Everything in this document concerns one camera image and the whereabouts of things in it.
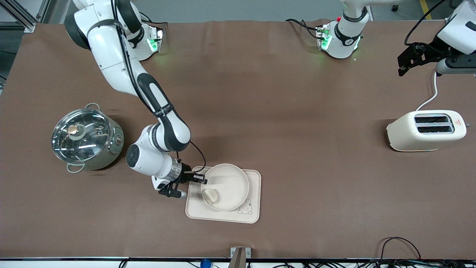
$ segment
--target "table surface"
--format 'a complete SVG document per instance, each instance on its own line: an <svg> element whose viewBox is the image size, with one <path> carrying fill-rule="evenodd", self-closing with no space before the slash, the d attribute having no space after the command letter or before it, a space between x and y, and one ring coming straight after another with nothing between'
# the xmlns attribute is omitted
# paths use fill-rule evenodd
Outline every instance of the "table surface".
<svg viewBox="0 0 476 268"><path fill-rule="evenodd" d="M262 174L255 224L194 220L185 200L153 190L119 160L69 174L51 151L57 121L90 102L124 129L125 148L156 119L113 90L63 25L23 37L0 98L0 256L374 258L386 237L423 258L476 256L476 135L428 153L393 151L385 127L433 93L434 64L397 74L411 21L370 22L359 49L336 60L287 22L170 24L164 54L144 61L192 131L209 165ZM442 22L412 40L432 40ZM438 78L427 109L476 124L472 75ZM202 164L189 146L180 154ZM385 257L414 258L392 242Z"/></svg>

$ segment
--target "white bowl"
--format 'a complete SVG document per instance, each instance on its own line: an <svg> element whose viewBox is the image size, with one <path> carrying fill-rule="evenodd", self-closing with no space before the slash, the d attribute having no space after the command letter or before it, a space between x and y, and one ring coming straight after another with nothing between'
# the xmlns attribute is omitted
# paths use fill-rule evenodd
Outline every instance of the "white bowl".
<svg viewBox="0 0 476 268"><path fill-rule="evenodd" d="M232 164L219 164L205 173L207 184L201 185L202 197L212 209L237 209L248 196L249 181L241 168Z"/></svg>

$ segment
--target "metal frame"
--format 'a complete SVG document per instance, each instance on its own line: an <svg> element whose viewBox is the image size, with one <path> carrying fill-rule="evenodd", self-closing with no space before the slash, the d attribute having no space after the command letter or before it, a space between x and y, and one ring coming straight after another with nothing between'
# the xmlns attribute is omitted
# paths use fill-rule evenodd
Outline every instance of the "metal frame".
<svg viewBox="0 0 476 268"><path fill-rule="evenodd" d="M46 9L48 3L45 6L41 6L40 11ZM35 25L39 21L33 17L17 0L0 0L0 6L3 7L12 17L14 17L21 25L25 27L25 32L35 31Z"/></svg>

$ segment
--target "lid knob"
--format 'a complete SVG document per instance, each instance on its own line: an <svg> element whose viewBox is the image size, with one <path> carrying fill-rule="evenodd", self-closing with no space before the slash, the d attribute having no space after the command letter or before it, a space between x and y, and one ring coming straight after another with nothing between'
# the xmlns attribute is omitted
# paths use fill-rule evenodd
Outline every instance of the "lid knob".
<svg viewBox="0 0 476 268"><path fill-rule="evenodd" d="M77 125L70 125L69 128L68 128L68 134L70 135L74 135L78 133L78 126Z"/></svg>

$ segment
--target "black circular joint cap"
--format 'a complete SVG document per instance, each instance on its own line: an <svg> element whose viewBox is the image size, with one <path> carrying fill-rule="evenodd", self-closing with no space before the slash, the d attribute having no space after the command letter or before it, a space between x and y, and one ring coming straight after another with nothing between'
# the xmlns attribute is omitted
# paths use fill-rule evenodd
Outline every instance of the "black circular joint cap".
<svg viewBox="0 0 476 268"><path fill-rule="evenodd" d="M66 16L64 20L64 27L66 28L66 32L68 32L71 40L73 40L78 46L91 50L88 39L86 36L84 36L83 32L81 32L78 25L76 24L74 13Z"/></svg>
<svg viewBox="0 0 476 268"><path fill-rule="evenodd" d="M135 167L139 160L139 147L135 144L129 146L126 153L126 162L130 167Z"/></svg>

